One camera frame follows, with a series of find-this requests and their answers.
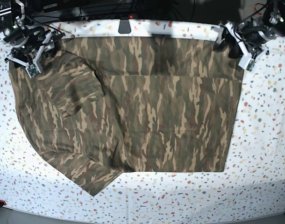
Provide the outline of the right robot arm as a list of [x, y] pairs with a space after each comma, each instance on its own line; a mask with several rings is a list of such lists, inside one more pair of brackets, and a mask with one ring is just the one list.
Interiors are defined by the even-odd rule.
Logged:
[[35, 21], [27, 14], [26, 0], [0, 0], [0, 42], [11, 47], [5, 62], [23, 67], [30, 78], [42, 73], [40, 58], [56, 53], [55, 43], [65, 33]]

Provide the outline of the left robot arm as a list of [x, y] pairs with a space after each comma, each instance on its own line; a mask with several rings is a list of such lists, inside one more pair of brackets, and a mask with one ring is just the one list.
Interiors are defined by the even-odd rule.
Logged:
[[229, 47], [229, 58], [240, 59], [238, 65], [252, 71], [258, 59], [269, 51], [264, 46], [277, 37], [285, 38], [285, 0], [268, 0], [258, 10], [238, 23], [220, 23], [214, 52]]

